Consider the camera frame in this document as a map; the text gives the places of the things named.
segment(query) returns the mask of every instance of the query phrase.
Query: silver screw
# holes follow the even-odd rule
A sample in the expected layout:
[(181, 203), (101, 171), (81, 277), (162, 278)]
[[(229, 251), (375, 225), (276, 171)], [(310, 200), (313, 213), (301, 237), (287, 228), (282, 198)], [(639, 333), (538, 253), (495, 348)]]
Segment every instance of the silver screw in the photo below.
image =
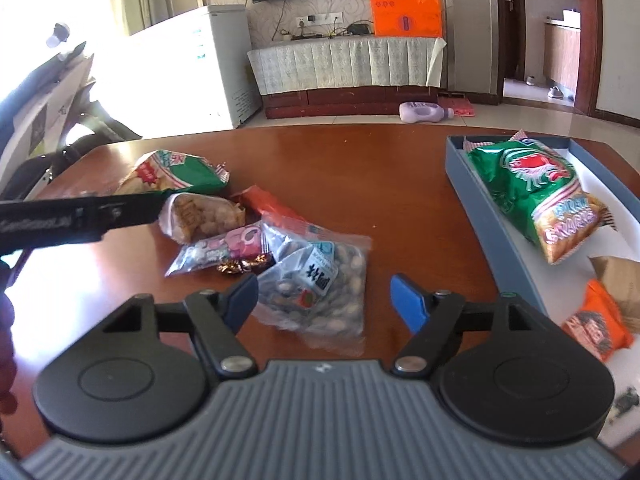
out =
[(427, 361), (417, 355), (405, 355), (397, 359), (394, 366), (399, 372), (416, 373), (427, 367)]
[(232, 355), (222, 359), (220, 366), (225, 372), (232, 374), (240, 374), (249, 370), (254, 365), (254, 362), (243, 355)]

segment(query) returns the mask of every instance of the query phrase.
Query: floor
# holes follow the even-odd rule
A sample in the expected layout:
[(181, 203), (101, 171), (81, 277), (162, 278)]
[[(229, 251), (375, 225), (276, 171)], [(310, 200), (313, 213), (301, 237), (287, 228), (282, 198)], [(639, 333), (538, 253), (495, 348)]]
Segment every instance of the floor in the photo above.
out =
[[(640, 171), (640, 129), (609, 123), (583, 115), (528, 106), (501, 104), (474, 105), (475, 117), (454, 117), (440, 124), (483, 126), (529, 132), (556, 134), (581, 139), (600, 140), (614, 148), (637, 171)], [(267, 119), (258, 112), (244, 127), (285, 126), (290, 124), (400, 123), (399, 116), (328, 116), (293, 119)]]
[(530, 101), (539, 101), (541, 103), (553, 103), (557, 105), (573, 106), (574, 102), (569, 98), (554, 99), (549, 97), (547, 93), (549, 88), (544, 86), (529, 86), (524, 81), (516, 81), (515, 79), (504, 80), (504, 96), (516, 99), (528, 99)]

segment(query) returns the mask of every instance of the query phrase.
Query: wooden table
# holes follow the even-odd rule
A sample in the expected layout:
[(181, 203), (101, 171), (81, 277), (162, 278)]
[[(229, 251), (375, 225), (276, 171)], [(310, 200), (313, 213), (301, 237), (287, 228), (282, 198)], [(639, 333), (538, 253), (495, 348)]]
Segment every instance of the wooden table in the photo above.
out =
[[(243, 129), (103, 146), (57, 178), (43, 198), (106, 194), (136, 159), (158, 148), (226, 162), (230, 190), (258, 184), (308, 220), (373, 240), (366, 283), (364, 358), (389, 365), (409, 332), (390, 305), (391, 276), (404, 272), (427, 290), (447, 288), (473, 301), (497, 293), (465, 212), (444, 171), (448, 135), (506, 134), (460, 126), (340, 124)], [(640, 177), (609, 146), (581, 145), (636, 194)], [(107, 313), (133, 294), (177, 301), (201, 288), (221, 290), (234, 278), (206, 269), (165, 278), (178, 245), (156, 225), (109, 232), (95, 244), (35, 251), (8, 291), (16, 307), (14, 343), (18, 375), (14, 415), (5, 436), (22, 456), (47, 438), (31, 399), (37, 373)], [(311, 349), (293, 333), (251, 318), (239, 333), (260, 365), (270, 358), (339, 358)], [(476, 343), (474, 334), (465, 345)], [(166, 340), (186, 346), (186, 338)]]

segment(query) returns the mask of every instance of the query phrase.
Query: green snack bag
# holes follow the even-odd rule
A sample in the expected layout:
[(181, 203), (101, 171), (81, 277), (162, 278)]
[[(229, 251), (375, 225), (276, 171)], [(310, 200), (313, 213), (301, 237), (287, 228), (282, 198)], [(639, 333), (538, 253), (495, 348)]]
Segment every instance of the green snack bag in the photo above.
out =
[(500, 211), (548, 263), (612, 224), (606, 206), (582, 190), (575, 168), (522, 130), (495, 144), (465, 140), (464, 149)]
[(156, 150), (140, 157), (114, 194), (180, 189), (194, 193), (217, 193), (229, 182), (224, 166), (206, 158)]

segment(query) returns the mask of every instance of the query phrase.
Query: red snack packet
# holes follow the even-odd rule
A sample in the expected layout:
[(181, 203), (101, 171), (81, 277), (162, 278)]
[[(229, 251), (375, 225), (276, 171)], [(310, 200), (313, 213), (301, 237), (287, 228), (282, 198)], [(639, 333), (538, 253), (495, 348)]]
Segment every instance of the red snack packet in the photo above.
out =
[(293, 209), (281, 204), (271, 193), (255, 185), (233, 195), (231, 198), (238, 200), (242, 205), (250, 207), (261, 215), (269, 214), (273, 219), (286, 216), (306, 222)]
[(634, 342), (616, 302), (598, 280), (587, 283), (580, 310), (564, 322), (562, 329), (602, 362)]

